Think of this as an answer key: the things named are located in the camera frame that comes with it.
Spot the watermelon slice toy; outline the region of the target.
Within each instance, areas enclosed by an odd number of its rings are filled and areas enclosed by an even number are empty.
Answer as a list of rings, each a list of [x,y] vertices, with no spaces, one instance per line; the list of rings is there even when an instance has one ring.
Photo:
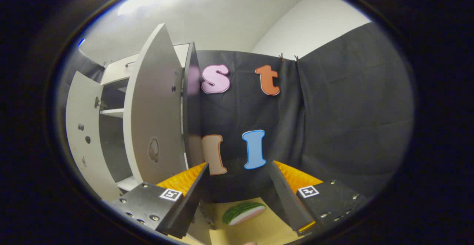
[[[259,215],[266,208],[266,205],[259,202],[242,202],[227,209],[222,216],[222,222],[225,225],[237,225]]]

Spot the white cabinet with grey interior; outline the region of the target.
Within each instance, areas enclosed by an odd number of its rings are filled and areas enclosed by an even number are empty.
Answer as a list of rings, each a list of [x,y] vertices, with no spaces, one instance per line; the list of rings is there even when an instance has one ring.
[[[107,159],[111,159],[119,152],[126,155],[123,112],[128,82],[129,78],[104,85],[103,93],[108,94],[108,103],[118,101],[118,105],[110,105],[100,111],[99,122],[102,128],[101,134],[104,136],[103,152]],[[200,67],[195,44],[190,43],[181,82],[181,133],[186,159],[186,169],[184,171],[204,162],[200,122]],[[118,164],[109,165],[116,185],[125,194],[139,183],[132,175],[128,159],[122,167],[122,171],[119,171]]]

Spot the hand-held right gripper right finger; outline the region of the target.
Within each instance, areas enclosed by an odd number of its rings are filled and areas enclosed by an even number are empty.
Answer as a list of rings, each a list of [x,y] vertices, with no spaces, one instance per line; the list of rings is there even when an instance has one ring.
[[[373,199],[338,178],[318,179],[278,161],[270,164],[270,178],[284,216],[298,235],[332,231]]]

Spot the white cabinet door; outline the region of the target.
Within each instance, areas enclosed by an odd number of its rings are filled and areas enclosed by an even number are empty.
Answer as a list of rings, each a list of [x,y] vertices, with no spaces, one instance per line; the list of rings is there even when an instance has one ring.
[[[66,104],[66,133],[70,151],[85,181],[100,198],[115,201],[121,195],[106,164],[99,132],[103,87],[87,76],[73,76]]]
[[[182,76],[167,26],[159,24],[139,52],[124,99],[124,144],[139,184],[157,184],[186,169]]]

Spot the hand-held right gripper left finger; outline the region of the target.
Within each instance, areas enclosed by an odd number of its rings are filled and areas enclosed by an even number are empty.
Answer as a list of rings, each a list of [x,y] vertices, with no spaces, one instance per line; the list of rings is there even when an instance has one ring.
[[[163,181],[161,186],[143,182],[102,203],[129,228],[149,237],[183,238],[203,201],[209,178],[209,164],[204,162]]]

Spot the white cabinet drawer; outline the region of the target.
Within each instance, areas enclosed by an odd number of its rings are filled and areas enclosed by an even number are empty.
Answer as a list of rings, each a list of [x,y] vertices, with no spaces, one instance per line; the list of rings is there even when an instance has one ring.
[[[189,45],[190,44],[178,44],[173,46],[182,68],[185,67],[185,61],[187,59]],[[132,61],[137,61],[138,57],[139,53],[136,53],[108,64],[100,83],[102,85],[106,85],[110,83],[115,83],[119,80],[128,79],[132,75],[135,65],[131,68],[126,68],[125,64]]]

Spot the black backdrop cloth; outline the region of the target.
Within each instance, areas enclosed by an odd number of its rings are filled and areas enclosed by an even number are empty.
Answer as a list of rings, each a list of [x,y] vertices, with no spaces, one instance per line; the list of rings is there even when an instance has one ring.
[[[58,105],[65,108],[72,80],[76,72],[80,72],[91,80],[100,83],[104,66],[86,56],[79,48],[67,54],[62,64],[60,73],[59,90],[57,93]]]
[[[242,134],[263,130],[263,157],[318,179],[339,179],[370,197],[398,168],[413,128],[407,64],[385,33],[367,23],[298,62],[257,53],[199,50],[200,68],[224,65],[230,88],[201,97],[201,133],[218,134],[227,172],[210,178],[210,198],[268,198],[265,167],[246,170]]]

